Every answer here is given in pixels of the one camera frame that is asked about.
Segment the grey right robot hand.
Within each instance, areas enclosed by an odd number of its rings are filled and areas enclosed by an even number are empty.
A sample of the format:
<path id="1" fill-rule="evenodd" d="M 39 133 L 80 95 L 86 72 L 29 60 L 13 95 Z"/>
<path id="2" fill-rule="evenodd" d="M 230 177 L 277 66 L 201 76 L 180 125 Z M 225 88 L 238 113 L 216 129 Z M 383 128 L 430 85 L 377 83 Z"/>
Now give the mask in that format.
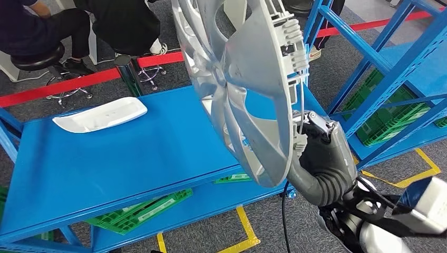
<path id="1" fill-rule="evenodd" d="M 293 123 L 297 130 L 288 182 L 315 206 L 338 202 L 357 177 L 341 124 L 307 110 L 295 112 Z"/>

